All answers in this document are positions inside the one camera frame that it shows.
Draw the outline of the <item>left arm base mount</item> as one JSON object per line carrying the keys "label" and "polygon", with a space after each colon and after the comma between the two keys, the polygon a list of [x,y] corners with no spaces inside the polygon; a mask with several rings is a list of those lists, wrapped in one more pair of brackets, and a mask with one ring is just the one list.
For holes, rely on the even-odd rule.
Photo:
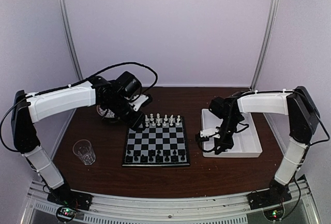
{"label": "left arm base mount", "polygon": [[55,211],[55,217],[62,223],[68,223],[75,218],[82,217],[83,211],[89,210],[93,199],[92,195],[77,191],[73,191],[71,196],[72,198],[69,200],[63,200],[54,193],[48,193],[47,200],[59,205]]}

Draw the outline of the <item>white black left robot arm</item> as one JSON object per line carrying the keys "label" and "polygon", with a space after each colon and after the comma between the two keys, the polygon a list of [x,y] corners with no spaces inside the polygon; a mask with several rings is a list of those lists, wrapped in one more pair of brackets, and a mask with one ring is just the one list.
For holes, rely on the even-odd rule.
{"label": "white black left robot arm", "polygon": [[62,205],[70,205],[76,197],[48,151],[42,147],[35,125],[42,121],[53,124],[50,131],[44,130],[42,134],[57,141],[69,112],[81,107],[100,106],[136,130],[144,120],[141,108],[150,100],[151,96],[144,94],[141,82],[128,71],[114,80],[96,73],[80,82],[42,92],[20,90],[1,120],[3,123],[6,117],[10,117],[13,147],[5,143],[3,146],[22,155],[48,186],[50,194]]}

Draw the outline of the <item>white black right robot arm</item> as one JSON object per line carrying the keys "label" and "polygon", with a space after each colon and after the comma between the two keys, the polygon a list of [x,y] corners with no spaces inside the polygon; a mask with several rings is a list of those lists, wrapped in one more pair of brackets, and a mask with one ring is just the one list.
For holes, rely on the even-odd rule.
{"label": "white black right robot arm", "polygon": [[241,91],[227,98],[214,98],[208,110],[222,123],[201,130],[196,141],[203,143],[213,139],[214,146],[207,150],[216,155],[234,146],[234,134],[244,120],[244,114],[262,113],[267,119],[279,145],[283,159],[265,193],[265,200],[276,204],[285,195],[289,183],[302,167],[316,130],[321,127],[326,135],[318,143],[328,142],[330,134],[324,126],[320,112],[305,86],[278,91]]}

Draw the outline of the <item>white plastic tray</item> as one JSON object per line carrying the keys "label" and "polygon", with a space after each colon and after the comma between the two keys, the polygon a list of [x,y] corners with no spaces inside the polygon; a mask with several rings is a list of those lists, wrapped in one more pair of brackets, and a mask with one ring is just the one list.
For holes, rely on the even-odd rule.
{"label": "white plastic tray", "polygon": [[[257,158],[263,152],[258,133],[251,113],[243,113],[245,118],[243,124],[249,127],[240,132],[233,134],[234,146],[230,150],[216,155],[215,152],[202,152],[206,158]],[[208,109],[201,110],[202,130],[215,128],[222,124],[222,120],[213,115]]]}

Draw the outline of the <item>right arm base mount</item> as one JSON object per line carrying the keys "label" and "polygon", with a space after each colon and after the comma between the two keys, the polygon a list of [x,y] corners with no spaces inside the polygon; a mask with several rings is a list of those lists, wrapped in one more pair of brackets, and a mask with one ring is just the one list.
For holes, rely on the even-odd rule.
{"label": "right arm base mount", "polygon": [[272,196],[269,189],[262,191],[252,191],[247,194],[248,203],[251,210],[262,210],[264,217],[268,221],[281,221],[285,217],[284,203],[292,200],[291,193],[285,192],[280,197]]}

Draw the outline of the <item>black white chessboard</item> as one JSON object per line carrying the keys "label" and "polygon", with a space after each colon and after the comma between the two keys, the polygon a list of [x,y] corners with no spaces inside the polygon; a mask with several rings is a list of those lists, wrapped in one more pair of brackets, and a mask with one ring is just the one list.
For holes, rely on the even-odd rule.
{"label": "black white chessboard", "polygon": [[[140,125],[136,131],[128,128],[126,133],[126,141],[124,146],[123,167],[179,167],[189,166],[189,148],[186,134],[185,119],[183,116],[177,116],[172,123],[155,122],[156,126],[146,128],[145,124]],[[153,150],[153,162],[148,161],[148,151]],[[161,162],[156,161],[157,150],[161,150]],[[170,151],[170,161],[165,162],[164,150]],[[173,151],[177,150],[177,155],[173,155]],[[181,161],[179,154],[180,150],[186,153],[186,160]],[[146,157],[146,162],[141,162],[141,155]],[[139,160],[134,161],[133,157],[138,156]],[[178,162],[174,161],[174,156],[178,157]]]}

